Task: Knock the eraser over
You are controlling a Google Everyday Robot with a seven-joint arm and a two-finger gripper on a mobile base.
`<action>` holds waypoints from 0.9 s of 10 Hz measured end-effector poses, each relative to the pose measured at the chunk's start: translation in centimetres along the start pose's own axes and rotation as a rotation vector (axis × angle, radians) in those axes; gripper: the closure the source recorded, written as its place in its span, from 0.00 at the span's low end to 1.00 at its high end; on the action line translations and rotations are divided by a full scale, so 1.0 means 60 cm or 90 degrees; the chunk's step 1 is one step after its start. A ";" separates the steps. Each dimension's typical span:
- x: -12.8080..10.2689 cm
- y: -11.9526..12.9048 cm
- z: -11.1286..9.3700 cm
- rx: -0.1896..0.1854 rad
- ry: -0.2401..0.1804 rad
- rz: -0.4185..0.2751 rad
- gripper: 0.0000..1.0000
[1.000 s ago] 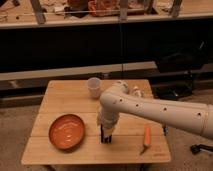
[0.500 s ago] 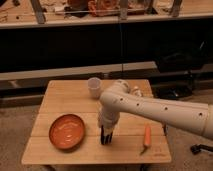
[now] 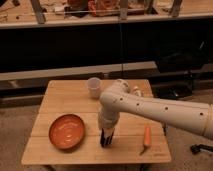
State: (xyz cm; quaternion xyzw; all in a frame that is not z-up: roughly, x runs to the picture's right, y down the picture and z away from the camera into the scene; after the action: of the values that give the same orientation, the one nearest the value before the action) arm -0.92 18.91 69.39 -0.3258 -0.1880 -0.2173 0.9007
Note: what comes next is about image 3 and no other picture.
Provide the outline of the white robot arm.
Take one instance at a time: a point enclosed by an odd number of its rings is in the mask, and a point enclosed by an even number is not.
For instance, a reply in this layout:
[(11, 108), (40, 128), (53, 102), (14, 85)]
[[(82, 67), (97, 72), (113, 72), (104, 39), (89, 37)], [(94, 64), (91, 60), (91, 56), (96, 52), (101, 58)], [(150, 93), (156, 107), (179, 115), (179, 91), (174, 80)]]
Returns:
[(133, 95), (128, 82), (123, 79), (108, 86), (99, 101), (100, 129), (114, 129), (120, 113), (126, 112), (213, 140), (213, 105)]

